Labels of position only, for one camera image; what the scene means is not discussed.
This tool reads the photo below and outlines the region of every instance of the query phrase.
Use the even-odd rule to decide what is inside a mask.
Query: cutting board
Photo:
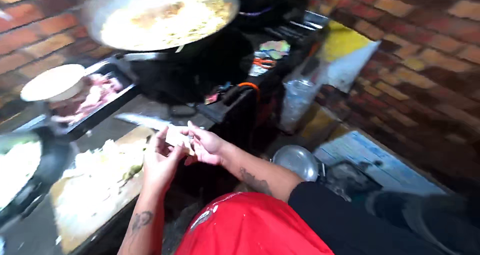
[[[115,143],[118,145],[133,143],[153,134],[152,129],[140,126]],[[142,188],[142,179],[143,171],[138,177],[128,181],[120,193],[118,188],[96,190],[82,185],[81,200],[77,199],[79,196],[68,191],[72,188],[66,188],[83,184],[79,178],[63,178],[57,181],[50,189],[50,194],[63,253],[73,251],[138,196]]]

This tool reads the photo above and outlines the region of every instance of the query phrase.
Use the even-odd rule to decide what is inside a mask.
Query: wall
[[[319,99],[351,110],[349,122],[450,187],[480,186],[480,0],[310,0],[309,6],[382,40],[348,97],[326,87]]]
[[[0,0],[0,123],[27,106],[19,92],[41,72],[111,53],[88,37],[75,9],[72,0]]]

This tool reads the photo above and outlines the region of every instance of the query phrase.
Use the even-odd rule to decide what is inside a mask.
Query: hand
[[[177,171],[179,161],[188,149],[183,145],[167,146],[165,138],[169,127],[159,131],[150,139],[143,165],[143,185],[166,191]]]
[[[222,165],[224,160],[221,157],[221,151],[228,143],[219,136],[208,132],[188,121],[189,135],[193,136],[192,146],[195,156],[189,156],[185,161],[188,166],[197,161],[212,165]]]

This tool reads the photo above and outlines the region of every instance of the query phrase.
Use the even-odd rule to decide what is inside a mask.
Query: orange scissors
[[[265,69],[270,69],[270,68],[274,68],[275,65],[277,64],[275,60],[268,60],[268,59],[261,59],[259,57],[255,57],[255,59],[253,59],[253,64],[254,65],[257,65],[261,68],[265,68]]]

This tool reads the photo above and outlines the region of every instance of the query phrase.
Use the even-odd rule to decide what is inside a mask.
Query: forearm tattoo
[[[243,181],[249,186],[251,186],[253,189],[258,192],[265,193],[269,196],[273,196],[272,191],[268,187],[268,183],[266,180],[255,179],[255,176],[247,172],[247,170],[245,170],[245,168],[243,167],[240,168],[240,174],[243,178]]]
[[[135,254],[135,251],[132,250],[132,245],[138,238],[138,231],[148,224],[153,222],[153,213],[151,211],[143,211],[140,214],[136,213],[132,216],[131,230],[127,231],[126,237],[128,237],[128,253]]]
[[[152,220],[153,220],[153,213],[150,212],[150,211],[143,211],[141,212],[140,214],[135,214],[133,216],[133,223],[131,224],[131,232],[132,234],[138,232],[138,230],[143,227],[143,226],[146,226],[150,223],[152,223]]]

